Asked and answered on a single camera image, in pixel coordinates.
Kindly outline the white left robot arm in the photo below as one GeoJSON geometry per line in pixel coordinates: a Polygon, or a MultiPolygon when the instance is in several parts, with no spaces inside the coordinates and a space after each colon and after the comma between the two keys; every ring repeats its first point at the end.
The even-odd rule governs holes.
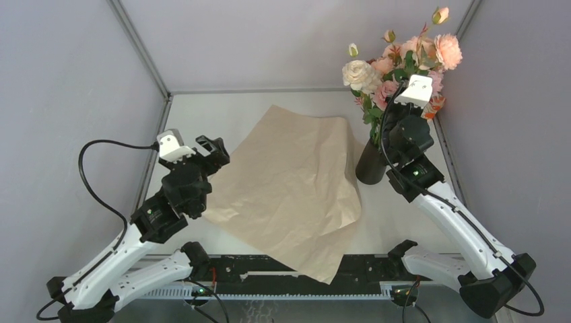
{"type": "Polygon", "coordinates": [[[206,211],[212,186],[208,178],[230,161],[224,141],[199,136],[197,146],[184,143],[176,129],[160,133],[150,149],[168,170],[160,189],[130,217],[123,230],[99,255],[68,277],[53,277],[47,289],[61,304],[60,322],[109,322],[133,300],[171,282],[205,279],[209,257],[198,242],[188,242],[172,255],[137,271],[133,265],[206,211]]]}

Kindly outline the white peony flower stem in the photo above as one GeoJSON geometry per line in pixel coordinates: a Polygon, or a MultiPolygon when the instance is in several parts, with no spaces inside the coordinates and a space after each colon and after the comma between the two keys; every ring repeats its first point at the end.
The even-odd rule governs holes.
{"type": "Polygon", "coordinates": [[[382,112],[372,100],[372,96],[382,84],[382,76],[368,61],[357,59],[358,47],[351,43],[347,48],[352,58],[341,70],[343,84],[350,88],[353,96],[358,99],[363,112],[363,121],[371,126],[370,137],[373,139],[379,128],[382,112]]]}

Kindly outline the peach rose flower stem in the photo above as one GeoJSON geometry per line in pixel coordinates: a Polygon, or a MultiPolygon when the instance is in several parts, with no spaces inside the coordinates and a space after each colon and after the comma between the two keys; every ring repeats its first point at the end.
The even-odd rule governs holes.
{"type": "Polygon", "coordinates": [[[396,34],[393,30],[387,30],[382,39],[388,45],[381,57],[370,61],[373,72],[372,80],[375,83],[380,83],[382,80],[388,80],[392,77],[397,81],[401,81],[406,77],[406,73],[401,66],[401,45],[396,43],[396,34]]]}

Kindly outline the small pink rose stem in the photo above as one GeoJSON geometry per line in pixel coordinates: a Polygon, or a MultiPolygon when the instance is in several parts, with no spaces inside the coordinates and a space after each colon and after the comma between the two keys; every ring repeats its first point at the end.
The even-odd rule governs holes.
{"type": "Polygon", "coordinates": [[[430,38],[431,27],[446,23],[450,18],[448,7],[438,7],[418,36],[397,47],[394,69],[396,81],[401,81],[414,74],[428,76],[431,72],[443,74],[455,70],[463,60],[458,38],[453,34],[438,34],[430,38]]]}

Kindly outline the orange wrapping paper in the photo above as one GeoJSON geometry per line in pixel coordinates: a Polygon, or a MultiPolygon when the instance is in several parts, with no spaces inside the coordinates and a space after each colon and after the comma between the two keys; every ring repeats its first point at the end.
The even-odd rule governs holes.
{"type": "Polygon", "coordinates": [[[205,217],[301,275],[330,284],[362,214],[355,145],[345,118],[271,106],[211,179],[205,217]]]}

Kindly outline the dark brown vase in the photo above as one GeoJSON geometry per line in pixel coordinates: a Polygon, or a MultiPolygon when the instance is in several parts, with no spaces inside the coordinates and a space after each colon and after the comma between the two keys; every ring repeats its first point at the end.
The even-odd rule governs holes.
{"type": "Polygon", "coordinates": [[[384,177],[387,165],[384,158],[369,139],[356,166],[356,178],[363,184],[378,184],[384,177]]]}

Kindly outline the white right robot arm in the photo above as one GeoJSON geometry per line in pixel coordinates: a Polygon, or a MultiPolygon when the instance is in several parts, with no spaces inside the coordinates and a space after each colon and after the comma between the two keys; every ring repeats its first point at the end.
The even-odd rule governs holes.
{"type": "Polygon", "coordinates": [[[478,316],[491,318],[502,308],[525,316],[542,316],[544,302],[529,278],[536,262],[527,254],[515,254],[499,242],[464,206],[445,182],[443,174],[426,157],[433,145],[430,128],[412,104],[390,103],[380,124],[380,152],[390,168],[393,189],[423,211],[457,245],[461,260],[430,252],[406,240],[393,249],[390,274],[398,280],[411,275],[428,278],[456,291],[478,316]],[[528,312],[509,301],[525,287],[539,309],[528,312]]]}

